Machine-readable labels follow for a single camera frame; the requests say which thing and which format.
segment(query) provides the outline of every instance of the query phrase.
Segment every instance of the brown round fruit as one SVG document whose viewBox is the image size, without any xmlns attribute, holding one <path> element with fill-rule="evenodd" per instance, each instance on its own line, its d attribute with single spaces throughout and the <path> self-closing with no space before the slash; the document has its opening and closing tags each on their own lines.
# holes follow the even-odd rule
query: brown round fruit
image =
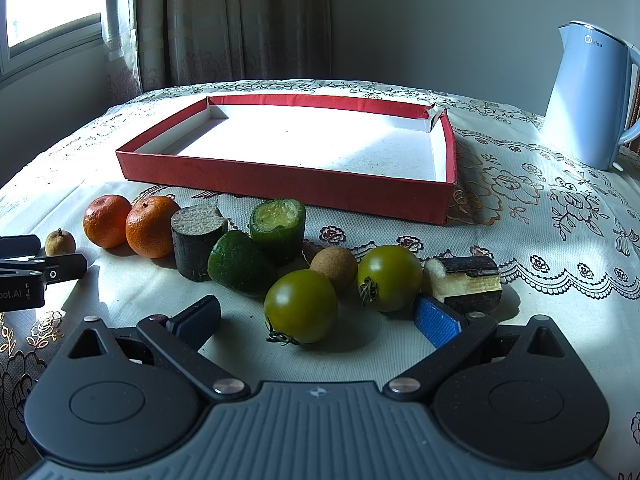
<svg viewBox="0 0 640 480">
<path fill-rule="evenodd" d="M 171 254 L 171 217 L 178 209 L 180 206 L 167 196 L 151 196 L 133 206 L 126 223 L 131 248 L 147 258 Z"/>
<path fill-rule="evenodd" d="M 311 260 L 309 269 L 317 270 L 328 277 L 336 294 L 340 294 L 356 279 L 358 262 L 347 249 L 327 247 Z"/>
<path fill-rule="evenodd" d="M 127 240 L 125 224 L 131 211 L 129 200 L 120 195 L 104 195 L 84 211 L 84 234 L 98 247 L 109 249 Z"/>
<path fill-rule="evenodd" d="M 44 253 L 47 256 L 59 254 L 72 254 L 76 252 L 76 241 L 69 231 L 58 229 L 53 231 L 44 240 Z"/>
</svg>

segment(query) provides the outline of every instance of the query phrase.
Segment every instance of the blue kettle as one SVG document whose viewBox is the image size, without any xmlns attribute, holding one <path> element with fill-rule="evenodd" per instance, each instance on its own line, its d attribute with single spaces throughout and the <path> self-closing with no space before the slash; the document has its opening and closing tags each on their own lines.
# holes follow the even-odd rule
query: blue kettle
<svg viewBox="0 0 640 480">
<path fill-rule="evenodd" d="M 580 162 L 608 170 L 619 147 L 640 136 L 640 121 L 625 130 L 631 67 L 640 53 L 585 22 L 559 28 L 564 54 L 546 109 L 542 136 Z"/>
</svg>

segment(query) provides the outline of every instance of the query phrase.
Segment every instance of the kettle spout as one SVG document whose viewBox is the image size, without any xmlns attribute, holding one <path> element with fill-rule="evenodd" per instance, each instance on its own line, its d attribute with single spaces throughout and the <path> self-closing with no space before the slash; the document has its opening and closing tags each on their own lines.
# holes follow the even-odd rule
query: kettle spout
<svg viewBox="0 0 640 480">
<path fill-rule="evenodd" d="M 566 37 L 569 35 L 569 25 L 562 25 L 558 27 L 560 37 L 562 38 L 562 49 L 566 47 Z"/>
</svg>

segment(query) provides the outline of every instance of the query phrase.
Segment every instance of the wall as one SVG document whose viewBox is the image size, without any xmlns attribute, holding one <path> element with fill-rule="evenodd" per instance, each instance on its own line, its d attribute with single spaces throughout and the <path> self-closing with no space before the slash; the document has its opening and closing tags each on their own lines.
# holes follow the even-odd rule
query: wall
<svg viewBox="0 0 640 480">
<path fill-rule="evenodd" d="M 332 0 L 333 76 L 544 114 L 570 20 L 640 44 L 640 0 Z"/>
<path fill-rule="evenodd" d="M 101 44 L 0 89 L 0 187 L 40 152 L 104 113 L 108 103 Z"/>
</svg>

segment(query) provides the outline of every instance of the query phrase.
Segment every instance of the tomato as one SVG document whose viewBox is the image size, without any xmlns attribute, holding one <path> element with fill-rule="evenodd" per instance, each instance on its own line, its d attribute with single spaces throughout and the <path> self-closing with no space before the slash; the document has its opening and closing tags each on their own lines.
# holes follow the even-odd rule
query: tomato
<svg viewBox="0 0 640 480">
<path fill-rule="evenodd" d="M 270 326 L 268 341 L 315 343 L 334 325 L 338 298 L 324 274 L 310 269 L 294 270 L 267 292 L 264 317 Z"/>
<path fill-rule="evenodd" d="M 420 260 L 404 247 L 376 247 L 358 266 L 362 304 L 380 312 L 391 312 L 412 304 L 421 285 Z"/>
</svg>

